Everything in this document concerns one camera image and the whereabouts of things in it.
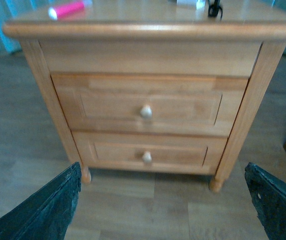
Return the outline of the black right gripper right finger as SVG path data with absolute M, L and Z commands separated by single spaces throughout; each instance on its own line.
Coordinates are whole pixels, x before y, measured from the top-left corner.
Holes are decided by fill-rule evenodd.
M 286 183 L 251 162 L 244 177 L 267 237 L 286 240 Z

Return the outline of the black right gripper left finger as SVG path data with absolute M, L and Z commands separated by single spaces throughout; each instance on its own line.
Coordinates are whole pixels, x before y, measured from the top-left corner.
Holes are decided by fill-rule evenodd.
M 81 191 L 81 167 L 72 164 L 0 218 L 0 240 L 63 240 Z

